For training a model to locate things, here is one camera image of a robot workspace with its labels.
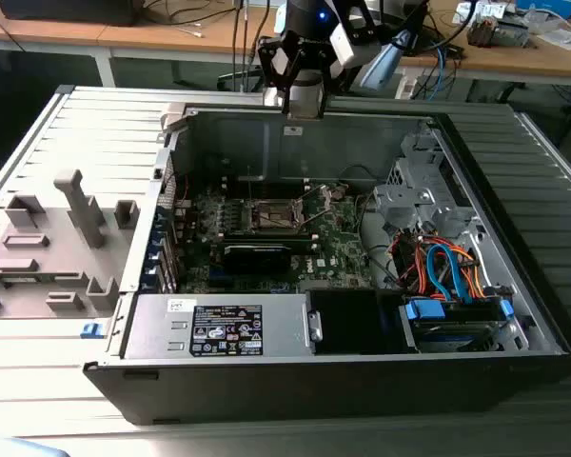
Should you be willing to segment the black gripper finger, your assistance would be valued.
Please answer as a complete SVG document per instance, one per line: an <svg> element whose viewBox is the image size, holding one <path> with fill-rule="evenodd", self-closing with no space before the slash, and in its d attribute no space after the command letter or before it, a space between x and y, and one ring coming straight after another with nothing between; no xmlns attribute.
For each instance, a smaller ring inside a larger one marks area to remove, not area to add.
<svg viewBox="0 0 571 457"><path fill-rule="evenodd" d="M322 118L330 95L337 91L337 81L332 77L332 65L336 55L331 45L302 44L300 49L299 101L302 115Z"/></svg>
<svg viewBox="0 0 571 457"><path fill-rule="evenodd" d="M285 69L282 72L278 72L273 63L279 51L286 57ZM298 35L294 32L284 32L279 37L261 38L258 56L266 86L282 94L282 113L289 114L291 88L298 75Z"/></svg>

